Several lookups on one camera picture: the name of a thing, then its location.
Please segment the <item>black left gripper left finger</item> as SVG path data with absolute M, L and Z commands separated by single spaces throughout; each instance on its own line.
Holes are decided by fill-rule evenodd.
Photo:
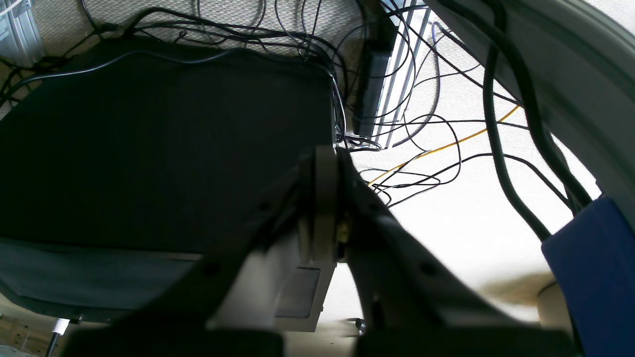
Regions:
M 310 172 L 285 173 L 181 280 L 108 327 L 73 334 L 66 357 L 284 357 L 276 311 L 304 258 Z

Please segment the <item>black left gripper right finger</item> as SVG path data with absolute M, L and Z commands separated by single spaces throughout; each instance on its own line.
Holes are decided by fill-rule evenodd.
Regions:
M 409 234 L 338 149 L 345 260 L 367 329 L 356 357 L 575 357 L 565 332 L 503 313 Z

